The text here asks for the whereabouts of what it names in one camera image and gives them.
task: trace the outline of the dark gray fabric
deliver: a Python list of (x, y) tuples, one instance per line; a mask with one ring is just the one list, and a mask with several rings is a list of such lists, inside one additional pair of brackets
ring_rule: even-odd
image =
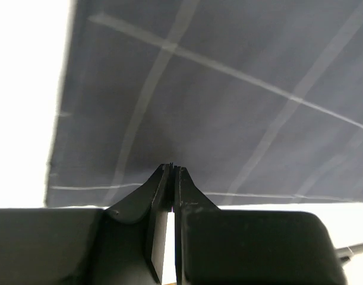
[(363, 201), (363, 1), (80, 1), (47, 205), (168, 162), (216, 204)]

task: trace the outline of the white background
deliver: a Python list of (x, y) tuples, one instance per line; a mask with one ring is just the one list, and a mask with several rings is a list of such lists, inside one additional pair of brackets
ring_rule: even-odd
[[(42, 207), (67, 61), (72, 0), (0, 1), (0, 207)], [(363, 242), (363, 204), (259, 205), (319, 216), (336, 247)], [(169, 219), (164, 283), (175, 281)], [(363, 284), (363, 256), (346, 267)]]

